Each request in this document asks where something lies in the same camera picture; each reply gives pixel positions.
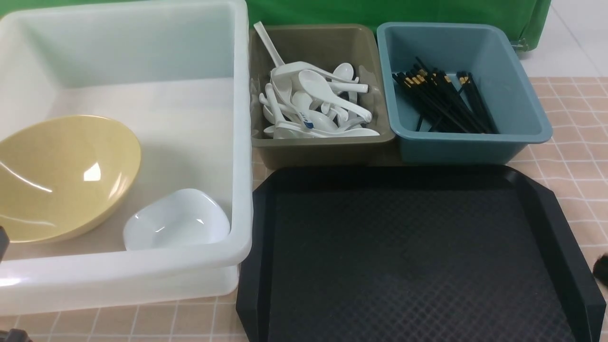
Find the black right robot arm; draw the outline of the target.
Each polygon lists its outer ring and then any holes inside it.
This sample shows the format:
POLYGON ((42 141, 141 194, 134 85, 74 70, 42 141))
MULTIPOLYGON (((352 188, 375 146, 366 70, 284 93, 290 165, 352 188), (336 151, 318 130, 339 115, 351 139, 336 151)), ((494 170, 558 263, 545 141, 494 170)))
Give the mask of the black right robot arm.
POLYGON ((595 277, 595 279, 597 279, 597 281, 599 281, 599 283, 601 283, 605 287, 608 287, 608 254, 607 253, 605 253, 605 254, 599 256, 599 258, 597 258, 597 260, 593 264, 593 268, 592 268, 591 272, 592 272, 593 276, 595 277))

